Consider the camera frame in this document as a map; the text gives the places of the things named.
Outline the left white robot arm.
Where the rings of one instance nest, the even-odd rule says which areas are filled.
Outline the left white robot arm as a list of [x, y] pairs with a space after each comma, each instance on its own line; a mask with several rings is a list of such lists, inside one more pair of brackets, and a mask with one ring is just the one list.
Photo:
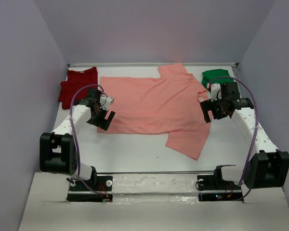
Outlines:
[[107, 131], [115, 112], [109, 111], [114, 98], [98, 89], [89, 88], [83, 99], [72, 98], [68, 116], [50, 133], [39, 140], [39, 167], [42, 172], [62, 174], [80, 180], [86, 190], [97, 184], [95, 167], [80, 160], [77, 135], [87, 123]]

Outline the pink t-shirt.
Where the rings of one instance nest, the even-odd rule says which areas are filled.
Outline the pink t-shirt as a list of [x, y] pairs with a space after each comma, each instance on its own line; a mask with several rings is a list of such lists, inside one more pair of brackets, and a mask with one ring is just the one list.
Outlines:
[[101, 77], [116, 114], [108, 134], [168, 134], [166, 147], [197, 160], [210, 132], [200, 103], [207, 90], [181, 64], [158, 67], [159, 78]]

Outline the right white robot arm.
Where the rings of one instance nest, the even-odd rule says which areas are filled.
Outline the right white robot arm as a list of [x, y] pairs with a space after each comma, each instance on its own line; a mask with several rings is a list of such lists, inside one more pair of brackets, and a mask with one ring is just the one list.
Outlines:
[[270, 140], [249, 98], [240, 96], [237, 82], [209, 84], [210, 99], [200, 103], [206, 123], [229, 117], [250, 146], [244, 166], [217, 166], [213, 185], [222, 189], [232, 181], [248, 189], [283, 187], [289, 170], [289, 153]]

